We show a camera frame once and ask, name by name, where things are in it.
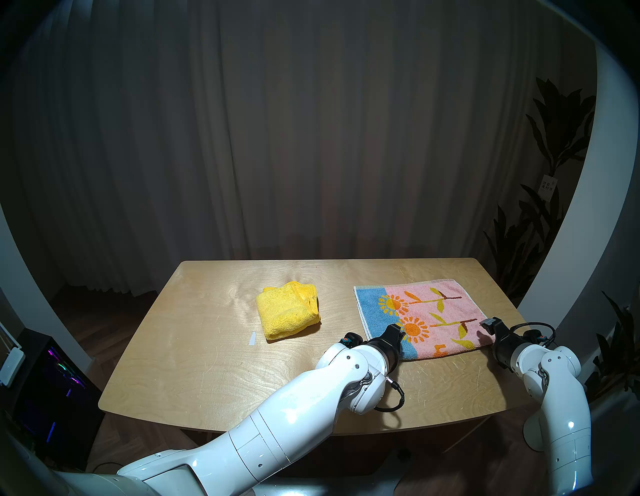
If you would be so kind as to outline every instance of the orange flower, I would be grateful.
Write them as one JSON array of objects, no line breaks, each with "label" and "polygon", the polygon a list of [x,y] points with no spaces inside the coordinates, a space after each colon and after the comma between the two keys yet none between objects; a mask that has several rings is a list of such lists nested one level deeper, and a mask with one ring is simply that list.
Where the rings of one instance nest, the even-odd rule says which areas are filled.
[{"label": "orange flower", "polygon": [[404,315],[409,310],[409,305],[407,305],[405,300],[393,294],[386,294],[378,298],[378,305],[380,305],[380,310],[384,313],[392,316],[395,315],[396,317],[399,317],[398,312]]},{"label": "orange flower", "polygon": [[404,338],[411,342],[424,341],[425,337],[429,337],[429,326],[420,320],[420,317],[404,317],[398,320],[398,325],[404,330],[406,336]]}]

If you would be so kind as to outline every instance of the pink towel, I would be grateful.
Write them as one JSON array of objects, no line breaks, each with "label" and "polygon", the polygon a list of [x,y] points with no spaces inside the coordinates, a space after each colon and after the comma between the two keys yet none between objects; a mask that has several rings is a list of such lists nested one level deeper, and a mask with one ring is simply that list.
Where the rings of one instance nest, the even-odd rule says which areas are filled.
[{"label": "pink towel", "polygon": [[480,326],[482,310],[453,279],[356,286],[354,292],[368,339],[389,324],[403,328],[403,360],[455,355],[494,342]]}]

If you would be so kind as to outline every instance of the leaf print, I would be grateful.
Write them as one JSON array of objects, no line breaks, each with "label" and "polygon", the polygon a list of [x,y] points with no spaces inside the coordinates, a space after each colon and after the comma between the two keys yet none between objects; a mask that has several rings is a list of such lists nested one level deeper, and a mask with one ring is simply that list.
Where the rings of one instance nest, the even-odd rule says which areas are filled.
[{"label": "leaf print", "polygon": [[414,295],[413,293],[410,293],[408,291],[404,292],[409,298],[413,298],[415,301],[421,301],[420,298],[418,298],[416,295]]},{"label": "leaf print", "polygon": [[467,339],[451,339],[454,343],[458,343],[461,346],[464,346],[467,349],[475,349],[476,347],[474,346],[474,344],[471,341],[468,341]]},{"label": "leaf print", "polygon": [[446,321],[445,319],[443,319],[442,317],[440,317],[439,315],[432,314],[431,312],[429,312],[429,313],[431,314],[431,316],[432,316],[434,319],[436,319],[436,320],[440,321],[442,324],[446,324],[446,323],[447,323],[447,321]]}]

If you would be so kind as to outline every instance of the black cable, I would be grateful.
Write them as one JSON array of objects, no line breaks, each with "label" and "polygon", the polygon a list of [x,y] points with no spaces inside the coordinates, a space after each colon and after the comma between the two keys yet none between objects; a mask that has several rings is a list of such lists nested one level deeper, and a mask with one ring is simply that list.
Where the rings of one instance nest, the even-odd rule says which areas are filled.
[{"label": "black cable", "polygon": [[387,382],[389,382],[389,384],[391,384],[391,387],[393,389],[395,389],[396,391],[398,391],[400,393],[400,402],[393,408],[378,408],[378,407],[375,407],[374,410],[378,410],[379,412],[384,412],[384,413],[391,413],[391,412],[394,412],[396,410],[399,410],[400,408],[402,408],[402,405],[404,405],[404,391],[402,391],[402,388],[400,387],[400,384],[398,384],[392,378],[387,377]]},{"label": "black cable", "polygon": [[118,463],[117,461],[103,461],[102,463],[98,463],[98,465],[96,465],[96,466],[93,468],[93,470],[91,471],[91,473],[92,473],[92,474],[95,474],[95,471],[98,469],[98,467],[101,467],[101,466],[103,466],[103,465],[109,465],[109,464],[112,464],[112,465],[120,465],[120,467],[124,467],[124,465],[123,465],[123,464]]},{"label": "black cable", "polygon": [[544,344],[542,344],[542,346],[544,346],[545,348],[556,340],[556,329],[552,325],[544,322],[524,322],[522,324],[514,325],[511,329],[509,329],[509,331],[514,332],[516,329],[524,326],[545,326],[551,329],[551,336],[546,338]]}]

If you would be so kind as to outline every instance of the wooden table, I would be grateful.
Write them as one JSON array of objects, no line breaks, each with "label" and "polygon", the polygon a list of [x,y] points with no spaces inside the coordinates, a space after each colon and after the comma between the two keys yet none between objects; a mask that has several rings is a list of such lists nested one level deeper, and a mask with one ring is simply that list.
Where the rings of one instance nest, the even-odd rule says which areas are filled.
[{"label": "wooden table", "polygon": [[[99,406],[183,428],[229,430],[275,390],[313,369],[346,332],[364,337],[353,286],[441,278],[458,281],[485,315],[501,317],[508,326],[523,322],[474,259],[183,262],[131,339]],[[322,323],[267,343],[255,297],[263,287],[291,280],[316,285]],[[400,410],[364,416],[344,412],[335,432],[434,426],[531,401],[522,382],[497,366],[488,347],[402,362],[392,376],[406,393]],[[396,404],[397,393],[387,394],[386,404]]]}]

